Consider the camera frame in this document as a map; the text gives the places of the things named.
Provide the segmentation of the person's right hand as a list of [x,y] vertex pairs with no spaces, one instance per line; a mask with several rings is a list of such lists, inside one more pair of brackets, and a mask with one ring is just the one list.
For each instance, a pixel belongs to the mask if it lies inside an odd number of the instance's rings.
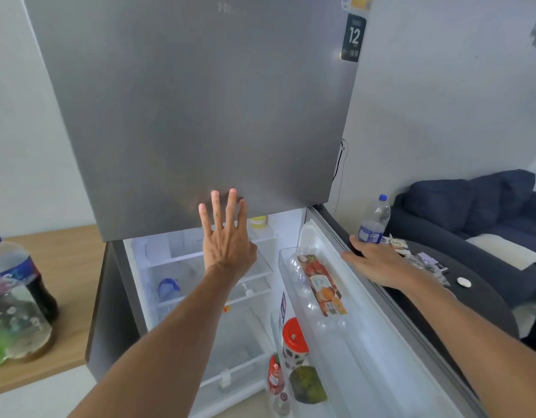
[[351,235],[349,241],[354,250],[366,258],[367,263],[365,265],[347,263],[376,284],[405,290],[419,275],[419,269],[387,245],[362,242],[355,235]]

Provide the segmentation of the person's left hand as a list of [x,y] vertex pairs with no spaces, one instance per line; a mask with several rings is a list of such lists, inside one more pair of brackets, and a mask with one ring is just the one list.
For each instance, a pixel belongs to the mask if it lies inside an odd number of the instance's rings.
[[204,233],[202,243],[205,277],[237,282],[257,260],[257,245],[248,236],[247,203],[237,192],[234,226],[227,226],[227,205],[222,209],[217,190],[211,192],[211,207],[213,233]]

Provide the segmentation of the grey fridge door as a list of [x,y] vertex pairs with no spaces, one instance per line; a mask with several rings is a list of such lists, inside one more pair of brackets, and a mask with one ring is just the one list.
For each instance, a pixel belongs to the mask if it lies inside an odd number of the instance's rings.
[[[296,317],[309,348],[303,365],[316,368],[328,400],[299,403],[282,363],[294,416],[311,418],[487,418],[478,398],[404,314],[386,290],[341,258],[352,251],[314,208],[306,208],[296,246],[279,252],[284,283],[279,309],[272,314],[283,361],[282,329]],[[288,260],[316,255],[341,292],[346,316],[308,314],[293,288]]]

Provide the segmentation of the person's right forearm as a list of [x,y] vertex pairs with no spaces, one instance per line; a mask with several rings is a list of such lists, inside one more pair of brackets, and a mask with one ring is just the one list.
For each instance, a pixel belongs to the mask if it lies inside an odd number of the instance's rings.
[[405,290],[439,336],[489,418],[536,418],[536,352],[419,271]]

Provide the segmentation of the person's left forearm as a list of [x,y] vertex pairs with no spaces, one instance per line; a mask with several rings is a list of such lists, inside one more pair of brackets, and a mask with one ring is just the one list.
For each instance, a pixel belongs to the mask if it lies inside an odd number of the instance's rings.
[[249,268],[229,260],[209,266],[193,292],[111,366],[68,418],[188,418],[224,304]]

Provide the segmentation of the clear water bottle blue cap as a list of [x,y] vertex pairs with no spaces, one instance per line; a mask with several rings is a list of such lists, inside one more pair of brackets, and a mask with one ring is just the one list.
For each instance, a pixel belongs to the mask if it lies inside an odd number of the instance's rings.
[[390,214],[388,196],[380,194],[378,200],[370,205],[362,217],[358,239],[366,243],[380,244],[390,220]]

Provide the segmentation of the orange juice carton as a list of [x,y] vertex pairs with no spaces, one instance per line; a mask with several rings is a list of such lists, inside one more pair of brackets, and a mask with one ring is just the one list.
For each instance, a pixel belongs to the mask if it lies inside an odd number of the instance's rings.
[[298,255],[297,259],[322,315],[346,316],[348,312],[341,300],[341,292],[327,267],[316,255]]

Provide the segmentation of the clear glass fridge shelf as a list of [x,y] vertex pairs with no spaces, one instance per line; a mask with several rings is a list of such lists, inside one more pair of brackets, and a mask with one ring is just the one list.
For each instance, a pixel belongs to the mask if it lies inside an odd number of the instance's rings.
[[[203,257],[170,262],[150,268],[150,276],[153,281],[154,294],[157,297],[157,286],[162,279],[172,278],[180,286],[181,296],[169,302],[158,302],[160,307],[174,307],[187,297],[202,281],[205,273]],[[272,275],[272,269],[261,253],[257,253],[257,260],[247,274],[231,290],[227,304],[245,300],[250,297],[267,293],[271,287],[268,277]]]
[[202,255],[201,228],[162,233],[146,239],[145,254],[149,266],[191,259]]

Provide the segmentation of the white snack packet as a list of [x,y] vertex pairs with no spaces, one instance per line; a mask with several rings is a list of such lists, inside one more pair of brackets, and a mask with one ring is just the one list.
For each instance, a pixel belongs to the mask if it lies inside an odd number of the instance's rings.
[[381,238],[381,244],[391,246],[397,254],[403,257],[411,255],[407,241],[404,239],[395,238],[392,235],[383,236]]

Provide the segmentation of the clear empty plastic bottle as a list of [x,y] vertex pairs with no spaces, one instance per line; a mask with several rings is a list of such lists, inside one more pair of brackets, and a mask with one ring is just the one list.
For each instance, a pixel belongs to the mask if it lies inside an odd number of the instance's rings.
[[322,309],[316,300],[309,278],[301,267],[301,263],[296,255],[292,255],[288,260],[288,267],[291,273],[293,288],[299,297],[301,305],[309,310],[311,316],[323,317]]

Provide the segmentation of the clear plastic wrapper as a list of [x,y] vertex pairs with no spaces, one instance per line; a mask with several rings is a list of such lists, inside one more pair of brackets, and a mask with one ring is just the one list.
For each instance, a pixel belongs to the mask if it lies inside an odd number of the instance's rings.
[[438,260],[432,258],[426,253],[410,254],[407,255],[406,260],[413,266],[423,269],[432,274],[443,286],[450,286],[451,283],[445,277],[445,274],[450,271],[448,267],[440,263]]

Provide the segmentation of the blue cap bottle in fridge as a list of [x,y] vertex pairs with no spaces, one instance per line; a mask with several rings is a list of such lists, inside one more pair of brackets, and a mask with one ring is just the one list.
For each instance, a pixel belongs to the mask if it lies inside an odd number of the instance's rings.
[[157,299],[159,303],[169,302],[181,296],[180,286],[172,278],[162,279],[157,286]]

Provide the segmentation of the grey freezer door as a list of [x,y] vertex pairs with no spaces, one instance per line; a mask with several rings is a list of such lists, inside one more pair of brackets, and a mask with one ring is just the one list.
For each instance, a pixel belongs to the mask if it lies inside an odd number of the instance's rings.
[[104,241],[329,200],[358,62],[341,0],[22,0]]

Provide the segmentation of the red lid patterned jar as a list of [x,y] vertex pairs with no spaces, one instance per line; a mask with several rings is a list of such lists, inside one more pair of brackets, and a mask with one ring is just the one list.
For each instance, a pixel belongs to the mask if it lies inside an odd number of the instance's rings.
[[302,366],[309,354],[309,348],[296,317],[286,321],[282,329],[283,361],[289,371]]

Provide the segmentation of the dark blue sofa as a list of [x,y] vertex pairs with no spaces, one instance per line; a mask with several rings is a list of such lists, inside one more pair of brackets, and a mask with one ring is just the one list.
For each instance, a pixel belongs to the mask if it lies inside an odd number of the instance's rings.
[[506,170],[474,179],[419,181],[396,196],[385,235],[439,251],[478,274],[514,308],[536,296],[536,259],[516,267],[476,244],[482,235],[536,255],[536,175]]

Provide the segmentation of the green round fruit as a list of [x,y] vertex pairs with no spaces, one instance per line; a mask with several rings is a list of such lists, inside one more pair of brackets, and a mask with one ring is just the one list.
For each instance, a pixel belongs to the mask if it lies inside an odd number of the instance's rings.
[[317,405],[328,400],[317,370],[311,365],[301,365],[290,374],[290,385],[294,398],[299,403]]

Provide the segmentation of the grey fridge body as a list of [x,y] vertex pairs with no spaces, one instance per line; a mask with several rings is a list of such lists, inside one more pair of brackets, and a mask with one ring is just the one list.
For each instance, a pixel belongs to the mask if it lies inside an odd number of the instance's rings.
[[[307,209],[303,208],[269,215],[268,227],[263,229],[247,225],[250,240],[257,245],[258,253],[272,269],[272,275],[268,277],[271,289],[265,294],[231,304],[226,301],[222,312],[252,309],[272,339],[273,354],[277,343],[272,336],[272,314],[280,304],[285,304],[282,301],[285,288],[278,270],[278,256],[282,249],[297,245],[306,212]],[[88,366],[97,381],[126,350],[182,302],[174,307],[158,306],[150,276],[152,266],[148,265],[145,254],[148,237],[106,244],[88,351]]]

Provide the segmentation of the red sauce bottle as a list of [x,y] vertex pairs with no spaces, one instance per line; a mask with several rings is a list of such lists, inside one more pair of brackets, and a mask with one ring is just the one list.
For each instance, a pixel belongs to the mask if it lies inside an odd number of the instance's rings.
[[277,353],[273,354],[270,358],[267,371],[267,383],[269,392],[275,396],[280,395],[285,388],[284,374]]

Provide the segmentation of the clear crisper drawer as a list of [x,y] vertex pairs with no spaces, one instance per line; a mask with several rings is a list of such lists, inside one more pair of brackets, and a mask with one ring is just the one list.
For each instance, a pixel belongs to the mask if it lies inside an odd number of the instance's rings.
[[189,418],[213,418],[263,390],[274,351],[252,309],[223,314]]

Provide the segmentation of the white cloth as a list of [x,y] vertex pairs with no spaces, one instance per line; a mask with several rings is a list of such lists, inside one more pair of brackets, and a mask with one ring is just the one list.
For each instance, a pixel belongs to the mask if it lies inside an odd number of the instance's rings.
[[470,237],[466,241],[520,271],[536,265],[536,252],[500,236],[484,233]]

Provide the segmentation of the small clear bottle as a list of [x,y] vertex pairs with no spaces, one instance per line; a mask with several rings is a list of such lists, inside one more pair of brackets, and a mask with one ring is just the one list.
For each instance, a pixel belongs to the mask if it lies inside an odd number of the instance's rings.
[[278,394],[274,394],[272,401],[272,409],[278,415],[278,417],[287,417],[291,412],[290,401],[288,394],[282,391]]

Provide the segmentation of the dark cola bottle blue cap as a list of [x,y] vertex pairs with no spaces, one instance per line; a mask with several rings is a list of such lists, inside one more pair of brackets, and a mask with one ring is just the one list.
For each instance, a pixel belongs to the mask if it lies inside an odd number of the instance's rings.
[[20,244],[0,237],[0,278],[12,279],[26,286],[45,319],[54,324],[59,316],[55,298],[45,287],[41,272],[29,252]]

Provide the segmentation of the black label sticker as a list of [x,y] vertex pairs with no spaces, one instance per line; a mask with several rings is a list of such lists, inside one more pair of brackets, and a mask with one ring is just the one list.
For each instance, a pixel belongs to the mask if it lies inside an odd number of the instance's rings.
[[342,61],[355,63],[359,61],[366,27],[366,18],[348,13],[340,52]]

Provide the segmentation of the large clear plastic bottle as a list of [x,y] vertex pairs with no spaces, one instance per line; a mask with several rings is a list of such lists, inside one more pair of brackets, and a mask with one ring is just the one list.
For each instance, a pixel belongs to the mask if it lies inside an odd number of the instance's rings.
[[0,278],[0,344],[5,359],[29,361],[53,343],[53,329],[28,288]]

